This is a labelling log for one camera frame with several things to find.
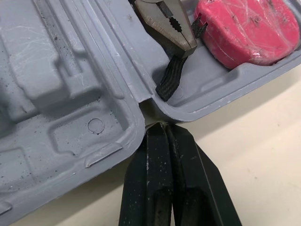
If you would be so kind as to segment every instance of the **dirt speck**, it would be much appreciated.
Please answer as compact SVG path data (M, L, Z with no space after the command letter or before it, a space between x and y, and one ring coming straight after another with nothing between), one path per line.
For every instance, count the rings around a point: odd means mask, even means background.
M286 23L288 22L288 19L287 19L285 16L283 16L282 22L283 22L284 24L286 24Z
M234 20L234 22L238 24L237 16L235 16L235 15L233 14L231 17L232 17L232 19Z
M21 106L22 111L24 111L25 113L27 113L27 111L24 109L23 106Z
M275 11L275 6L274 6L274 3L272 2L272 0L268 0L268 5L273 11Z
M133 21L133 17L132 17L132 15L127 15L127 19L130 21L130 22L132 22Z
M255 24L256 27L259 26L259 22L261 21L261 18L259 16L252 16L249 17L249 19Z

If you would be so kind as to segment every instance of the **plastic wrap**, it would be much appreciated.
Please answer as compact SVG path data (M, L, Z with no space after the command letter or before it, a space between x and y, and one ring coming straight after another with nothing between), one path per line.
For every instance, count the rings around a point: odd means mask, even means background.
M196 16L208 23L204 42L227 68L272 65L299 43L299 26L282 0L201 0Z

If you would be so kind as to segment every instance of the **gray plastic tool case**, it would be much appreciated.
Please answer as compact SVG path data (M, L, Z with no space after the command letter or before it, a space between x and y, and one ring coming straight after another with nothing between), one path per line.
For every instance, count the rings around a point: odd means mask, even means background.
M185 0L191 19L197 0ZM301 8L287 2L300 19ZM145 132L139 103L196 120L301 62L230 71L199 43L181 84L155 92L169 59L128 0L0 1L0 225L128 158Z

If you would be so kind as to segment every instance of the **white surface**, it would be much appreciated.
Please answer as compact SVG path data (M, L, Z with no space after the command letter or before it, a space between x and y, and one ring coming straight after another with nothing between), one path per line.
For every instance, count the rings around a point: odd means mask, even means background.
M301 225L301 66L183 124L219 168L243 226ZM13 226L117 226L129 160Z

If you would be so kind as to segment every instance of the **tool case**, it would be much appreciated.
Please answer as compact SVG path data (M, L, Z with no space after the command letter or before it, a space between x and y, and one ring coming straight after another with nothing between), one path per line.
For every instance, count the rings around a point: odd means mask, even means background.
M191 21L197 2L183 1ZM300 21L298 1L286 4ZM132 155L140 106L196 120L297 66L301 50L229 70L199 42L164 102L155 88L168 62L128 0L0 1L0 225Z

